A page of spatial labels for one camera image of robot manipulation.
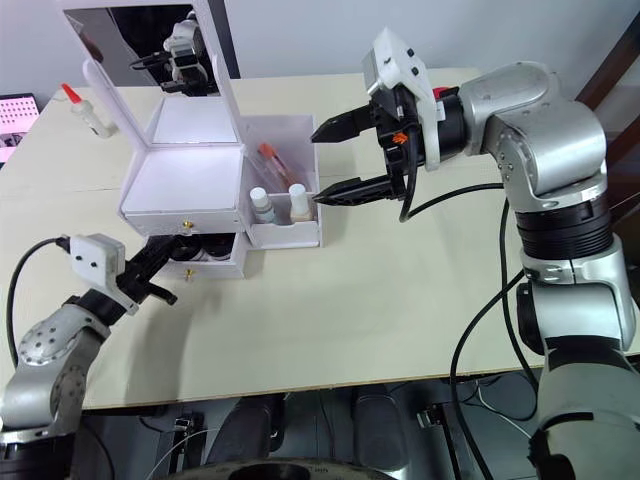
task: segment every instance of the mirror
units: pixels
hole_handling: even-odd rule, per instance
[[[237,141],[192,5],[70,9],[65,16],[149,143]]]

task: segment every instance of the tabletop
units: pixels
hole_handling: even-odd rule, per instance
[[[429,76],[434,86],[450,86],[477,74],[436,69]],[[243,114],[311,113],[318,123],[368,101],[359,74],[243,79],[233,88]],[[79,91],[94,101],[89,89]],[[123,94],[134,108],[147,108],[145,95]],[[105,118],[97,100],[94,106]],[[97,138],[69,108],[60,93],[54,96],[0,171],[3,304],[19,257],[43,238],[101,232],[122,241],[128,256],[143,244],[116,214],[131,147],[120,132]],[[372,131],[319,145],[318,158],[322,187],[384,172]],[[490,157],[457,156],[435,172],[420,171],[414,205],[498,179]],[[160,279],[178,302],[169,307],[149,299],[113,327],[90,369],[85,408],[448,375],[462,331],[499,289],[503,201],[502,191],[471,193],[405,224],[398,222],[399,202],[325,207],[322,248],[249,252],[244,280]],[[512,274],[521,268],[519,248],[510,219]],[[18,284],[16,337],[85,290],[61,250],[34,255]],[[2,330],[4,386],[13,368]],[[637,339],[632,350],[640,351]],[[501,310],[494,308],[469,339],[459,371],[515,368]]]

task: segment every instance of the open lid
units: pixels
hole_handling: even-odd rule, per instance
[[[58,4],[87,81],[134,146],[245,143],[207,0]]]

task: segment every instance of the wall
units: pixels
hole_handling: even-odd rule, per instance
[[[640,0],[226,3],[243,77],[358,72],[373,38],[388,25],[431,67],[541,61],[559,72],[572,96],[640,9]],[[30,91],[42,104],[62,81],[84,84],[83,57],[55,1],[37,4],[34,14],[24,0],[0,0],[0,94]]]

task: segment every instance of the white storage box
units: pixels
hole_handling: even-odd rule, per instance
[[[258,153],[261,143],[275,148],[305,184],[310,197],[318,192],[315,146],[310,141],[313,118],[239,114],[207,0],[187,4],[132,0],[126,7],[119,0],[59,3],[65,23],[85,50],[85,77],[134,147],[118,213],[143,236],[236,233],[229,260],[170,262],[164,273],[195,279],[238,278],[243,276],[246,251],[250,248],[322,245],[322,217],[312,201],[312,221],[293,225],[256,221],[249,199],[253,187],[267,190],[281,220],[288,220],[290,208],[288,194],[278,190],[263,167],[264,159]],[[132,73],[131,63],[141,54],[119,30],[117,22],[122,16],[135,14],[131,5],[165,9],[158,12],[158,18],[164,21],[175,11],[166,9],[176,5],[193,7],[206,47],[204,55],[210,59],[219,94],[166,93],[151,70]],[[102,63],[94,60],[95,51],[90,53],[91,49],[85,48],[87,38],[94,43],[99,41],[98,49],[109,50],[109,57],[105,55]],[[135,95],[135,89],[122,95],[116,88],[143,85],[156,85],[153,88],[157,89],[157,96],[149,95],[148,89],[141,96]]]

